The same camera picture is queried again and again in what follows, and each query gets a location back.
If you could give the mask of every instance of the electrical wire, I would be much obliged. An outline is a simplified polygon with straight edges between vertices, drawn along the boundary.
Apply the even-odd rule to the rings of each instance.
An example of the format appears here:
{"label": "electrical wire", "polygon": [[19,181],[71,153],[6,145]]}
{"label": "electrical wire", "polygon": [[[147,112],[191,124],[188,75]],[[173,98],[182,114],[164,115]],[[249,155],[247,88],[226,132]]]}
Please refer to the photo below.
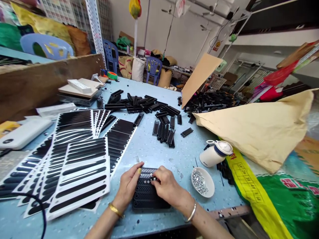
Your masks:
{"label": "electrical wire", "polygon": [[25,196],[25,197],[33,198],[40,205],[42,217],[43,217],[43,231],[42,231],[41,239],[44,239],[44,235],[45,235],[46,229],[47,229],[47,219],[46,219],[46,210],[45,210],[41,200],[37,196],[32,195],[32,194],[28,194],[28,193],[10,193],[10,194],[6,194],[6,195],[16,195],[16,196]]}
{"label": "electrical wire", "polygon": [[[227,24],[229,23],[229,21],[230,21],[230,20],[228,20],[228,22],[219,30],[218,35],[215,36],[212,40],[214,40],[216,37],[217,37],[216,41],[218,40],[218,37],[219,37],[220,32],[225,28],[225,26],[227,26]],[[210,47],[213,47],[213,45],[215,45],[215,43],[216,43],[216,41],[215,41],[214,44],[211,44],[212,40],[210,40],[210,42],[209,42],[209,46],[210,46]]]}
{"label": "electrical wire", "polygon": [[163,58],[165,56],[165,51],[166,51],[166,48],[167,48],[167,42],[168,42],[170,30],[172,28],[172,23],[173,23],[173,19],[174,19],[175,8],[176,8],[176,2],[177,2],[177,0],[175,0],[175,4],[174,4],[174,11],[173,11],[173,16],[172,16],[172,21],[171,21],[170,26],[169,26],[169,31],[168,31],[168,35],[167,35],[166,46],[165,46],[165,50],[164,50],[164,53],[163,53]]}

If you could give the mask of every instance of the plastic chair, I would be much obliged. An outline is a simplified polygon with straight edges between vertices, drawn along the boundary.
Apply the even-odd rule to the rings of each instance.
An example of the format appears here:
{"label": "plastic chair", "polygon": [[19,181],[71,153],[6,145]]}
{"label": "plastic chair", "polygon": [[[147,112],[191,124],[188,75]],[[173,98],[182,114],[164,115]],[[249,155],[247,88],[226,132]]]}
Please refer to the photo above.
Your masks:
{"label": "plastic chair", "polygon": [[[110,65],[109,62],[112,62],[113,64],[113,72],[115,74],[117,74],[117,66],[119,65],[119,51],[117,50],[116,45],[114,45],[113,43],[111,43],[108,40],[103,40],[103,46],[104,46],[104,50],[106,53],[106,64],[107,64],[107,69],[110,69]],[[113,54],[112,54],[112,49],[114,48],[115,50],[115,58],[113,58]]]}
{"label": "plastic chair", "polygon": [[146,60],[146,69],[147,69],[147,78],[146,78],[146,83],[149,82],[149,77],[150,75],[154,77],[154,82],[153,85],[158,85],[159,84],[159,77],[160,77],[160,72],[162,70],[163,63],[161,60],[155,58],[155,57],[148,57]]}
{"label": "plastic chair", "polygon": [[52,60],[66,59],[68,53],[70,56],[74,56],[74,51],[70,44],[61,40],[60,38],[39,33],[30,33],[22,36],[20,39],[20,44],[23,51],[33,55],[35,55],[33,50],[34,43],[38,43],[47,58]]}

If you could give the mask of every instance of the warning sign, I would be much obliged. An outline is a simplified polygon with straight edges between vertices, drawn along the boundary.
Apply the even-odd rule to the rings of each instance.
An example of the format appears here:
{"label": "warning sign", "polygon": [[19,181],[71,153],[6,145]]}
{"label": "warning sign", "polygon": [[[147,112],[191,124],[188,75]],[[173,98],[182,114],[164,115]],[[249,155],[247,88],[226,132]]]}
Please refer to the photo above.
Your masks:
{"label": "warning sign", "polygon": [[220,41],[216,42],[215,46],[213,47],[214,51],[218,51],[218,48],[220,47],[220,43],[221,43]]}

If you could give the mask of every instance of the hand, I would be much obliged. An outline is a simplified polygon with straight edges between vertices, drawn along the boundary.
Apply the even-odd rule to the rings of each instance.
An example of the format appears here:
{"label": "hand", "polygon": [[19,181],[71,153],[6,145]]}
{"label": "hand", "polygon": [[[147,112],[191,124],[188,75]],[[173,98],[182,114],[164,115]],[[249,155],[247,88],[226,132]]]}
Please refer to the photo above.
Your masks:
{"label": "hand", "polygon": [[133,198],[137,181],[141,174],[141,167],[143,165],[144,162],[135,164],[121,176],[120,188],[117,191],[117,194],[112,204],[122,214],[124,213],[125,209],[127,208],[127,206]]}
{"label": "hand", "polygon": [[160,182],[152,181],[157,195],[187,216],[189,208],[193,209],[195,202],[189,192],[176,182],[173,173],[164,166],[160,166],[153,176],[160,180]]}

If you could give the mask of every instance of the green tape roll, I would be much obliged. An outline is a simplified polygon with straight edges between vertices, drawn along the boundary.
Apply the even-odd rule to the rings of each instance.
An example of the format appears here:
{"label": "green tape roll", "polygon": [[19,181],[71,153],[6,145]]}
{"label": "green tape roll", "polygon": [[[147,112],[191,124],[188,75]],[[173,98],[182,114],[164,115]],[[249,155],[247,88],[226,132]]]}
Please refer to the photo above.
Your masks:
{"label": "green tape roll", "polygon": [[108,71],[106,73],[107,77],[110,78],[111,80],[117,80],[117,74],[115,74],[114,72],[112,71]]}

